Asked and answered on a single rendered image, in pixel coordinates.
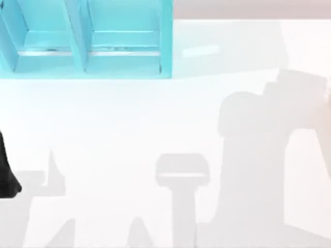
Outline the light blue rack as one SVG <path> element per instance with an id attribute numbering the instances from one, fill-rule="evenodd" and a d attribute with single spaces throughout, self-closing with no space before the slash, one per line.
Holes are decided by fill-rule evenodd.
<path id="1" fill-rule="evenodd" d="M 174 0 L 0 0 L 0 79 L 168 79 Z"/>

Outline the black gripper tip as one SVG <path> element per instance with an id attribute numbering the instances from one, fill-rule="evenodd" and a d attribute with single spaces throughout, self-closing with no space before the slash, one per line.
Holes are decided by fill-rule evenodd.
<path id="1" fill-rule="evenodd" d="M 0 131 L 0 199 L 14 198 L 21 191 L 22 186 L 9 165 L 3 134 Z"/>

